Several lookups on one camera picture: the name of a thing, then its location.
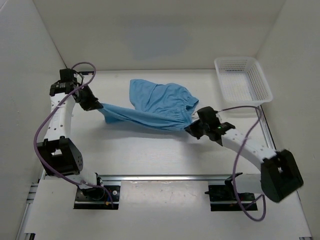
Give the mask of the light blue shorts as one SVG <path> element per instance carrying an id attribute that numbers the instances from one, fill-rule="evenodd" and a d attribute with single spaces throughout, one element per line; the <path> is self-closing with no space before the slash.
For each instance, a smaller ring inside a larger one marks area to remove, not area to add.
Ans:
<path id="1" fill-rule="evenodd" d="M 130 81 L 129 100 L 133 109 L 103 103 L 98 111 L 108 124 L 129 122 L 153 130 L 180 132 L 193 122 L 199 103 L 184 86 L 144 79 Z"/>

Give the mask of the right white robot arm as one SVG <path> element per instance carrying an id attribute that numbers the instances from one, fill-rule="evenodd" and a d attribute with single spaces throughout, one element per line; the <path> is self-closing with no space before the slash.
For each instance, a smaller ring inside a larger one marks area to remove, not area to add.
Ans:
<path id="1" fill-rule="evenodd" d="M 293 154 L 289 150 L 275 151 L 249 139 L 229 122 L 221 122 L 212 107 L 197 111 L 198 119 L 185 128 L 191 136 L 200 139 L 208 136 L 220 146 L 236 152 L 253 164 L 259 174 L 237 176 L 225 186 L 224 193 L 230 200 L 238 199 L 243 192 L 263 194 L 279 203 L 304 184 Z"/>

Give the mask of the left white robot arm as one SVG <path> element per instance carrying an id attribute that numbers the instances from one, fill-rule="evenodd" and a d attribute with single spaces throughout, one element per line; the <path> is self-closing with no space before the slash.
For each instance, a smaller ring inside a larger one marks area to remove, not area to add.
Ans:
<path id="1" fill-rule="evenodd" d="M 71 140 L 71 123 L 76 104 L 85 111 L 103 106 L 91 89 L 78 81 L 83 79 L 80 73 L 65 68 L 59 74 L 49 91 L 51 112 L 42 124 L 47 130 L 41 142 L 35 141 L 35 152 L 49 176 L 63 178 L 86 190 L 93 200 L 100 200 L 105 194 L 102 179 L 84 167 L 83 156 Z"/>

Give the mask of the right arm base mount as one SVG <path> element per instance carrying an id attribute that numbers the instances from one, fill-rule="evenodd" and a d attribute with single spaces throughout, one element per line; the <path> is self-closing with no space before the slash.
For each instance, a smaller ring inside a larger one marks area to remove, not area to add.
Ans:
<path id="1" fill-rule="evenodd" d="M 204 193 L 209 196 L 210 210 L 212 212 L 242 211 L 235 197 L 232 176 L 224 179 L 210 180 L 208 182 L 208 189 Z M 256 199 L 253 193 L 239 193 L 238 197 L 247 211 L 258 210 L 256 203 L 251 204 Z"/>

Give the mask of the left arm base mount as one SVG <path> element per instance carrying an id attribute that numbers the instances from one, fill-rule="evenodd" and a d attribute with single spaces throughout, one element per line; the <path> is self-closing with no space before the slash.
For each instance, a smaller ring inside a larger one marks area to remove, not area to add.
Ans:
<path id="1" fill-rule="evenodd" d="M 118 210 L 120 205 L 121 181 L 98 177 L 101 188 L 76 190 L 73 208 L 76 210 Z"/>

